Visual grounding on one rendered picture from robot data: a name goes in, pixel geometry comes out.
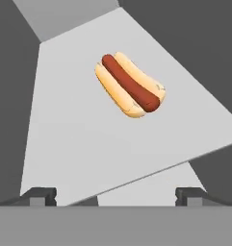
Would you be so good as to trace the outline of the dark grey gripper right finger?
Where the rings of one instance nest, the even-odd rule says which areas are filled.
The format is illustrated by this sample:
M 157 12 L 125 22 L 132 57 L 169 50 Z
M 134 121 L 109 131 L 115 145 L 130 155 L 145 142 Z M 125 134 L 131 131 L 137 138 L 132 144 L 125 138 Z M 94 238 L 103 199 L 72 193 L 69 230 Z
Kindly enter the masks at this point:
M 200 187 L 177 187 L 176 207 L 232 206 L 232 203 L 210 196 Z

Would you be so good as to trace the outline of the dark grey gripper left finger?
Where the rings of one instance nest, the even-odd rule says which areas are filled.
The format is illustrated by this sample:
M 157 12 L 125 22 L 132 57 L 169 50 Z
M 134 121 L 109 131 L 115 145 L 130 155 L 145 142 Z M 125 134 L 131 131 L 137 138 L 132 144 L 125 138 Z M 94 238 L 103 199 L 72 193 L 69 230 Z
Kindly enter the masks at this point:
M 19 197 L 0 202 L 0 206 L 56 207 L 56 187 L 32 187 Z

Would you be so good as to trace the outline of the hot dog in bun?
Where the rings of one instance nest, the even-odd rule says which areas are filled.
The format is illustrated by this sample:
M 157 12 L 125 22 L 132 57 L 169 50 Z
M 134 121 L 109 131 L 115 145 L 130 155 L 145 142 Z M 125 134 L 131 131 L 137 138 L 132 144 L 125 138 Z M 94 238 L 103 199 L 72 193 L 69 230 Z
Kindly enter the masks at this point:
M 104 55 L 95 67 L 95 75 L 122 112 L 132 118 L 154 112 L 166 97 L 165 87 L 121 52 Z

